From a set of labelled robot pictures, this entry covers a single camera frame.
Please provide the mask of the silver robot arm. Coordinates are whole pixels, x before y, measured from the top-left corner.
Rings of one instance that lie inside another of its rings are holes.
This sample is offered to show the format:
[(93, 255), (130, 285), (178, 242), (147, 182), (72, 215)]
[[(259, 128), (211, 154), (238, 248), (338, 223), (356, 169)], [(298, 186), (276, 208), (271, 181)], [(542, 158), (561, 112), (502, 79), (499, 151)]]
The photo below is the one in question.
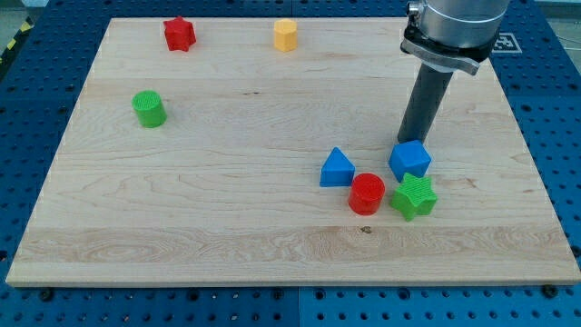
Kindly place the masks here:
[(508, 0), (415, 0), (400, 49), (440, 73), (477, 73), (498, 38)]

